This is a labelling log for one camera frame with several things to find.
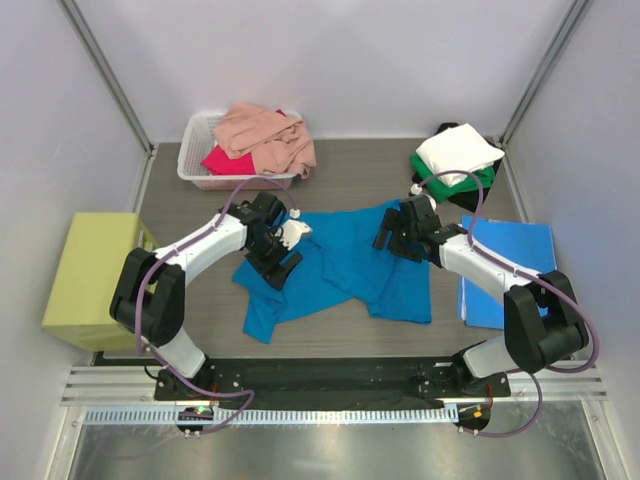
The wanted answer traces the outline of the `blue t shirt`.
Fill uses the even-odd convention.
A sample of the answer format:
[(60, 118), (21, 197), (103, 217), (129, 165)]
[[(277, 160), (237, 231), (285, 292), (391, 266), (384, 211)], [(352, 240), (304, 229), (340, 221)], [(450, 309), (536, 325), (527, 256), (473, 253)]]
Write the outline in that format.
[(373, 247), (384, 214), (398, 207), (392, 200), (354, 211), (304, 213), (312, 234), (295, 248), (302, 260), (280, 291), (243, 262), (232, 277), (249, 294), (243, 332), (268, 344), (278, 324), (351, 299), (363, 302), (374, 318), (429, 325), (429, 264)]

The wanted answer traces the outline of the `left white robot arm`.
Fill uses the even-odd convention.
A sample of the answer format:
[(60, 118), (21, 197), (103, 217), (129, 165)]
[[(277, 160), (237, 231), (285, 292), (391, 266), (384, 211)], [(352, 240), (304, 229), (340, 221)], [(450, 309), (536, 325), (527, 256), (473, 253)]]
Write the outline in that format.
[(251, 201), (227, 202), (204, 226), (154, 251), (137, 247), (124, 260), (109, 314), (151, 353), (188, 398), (212, 396), (208, 356), (184, 328), (186, 289), (224, 257), (244, 252), (274, 290), (301, 262), (295, 247), (312, 233), (297, 209), (261, 191)]

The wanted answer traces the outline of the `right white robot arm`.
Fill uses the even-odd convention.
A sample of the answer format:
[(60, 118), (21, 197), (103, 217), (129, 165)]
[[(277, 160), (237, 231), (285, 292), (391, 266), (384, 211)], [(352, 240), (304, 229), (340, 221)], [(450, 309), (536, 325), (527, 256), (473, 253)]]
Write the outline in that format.
[(442, 224), (426, 197), (387, 209), (373, 246), (464, 277), (502, 306), (502, 335), (451, 358), (451, 383), (462, 395), (476, 394), (497, 374), (535, 374), (595, 343), (566, 275), (521, 266), (476, 241), (470, 230)]

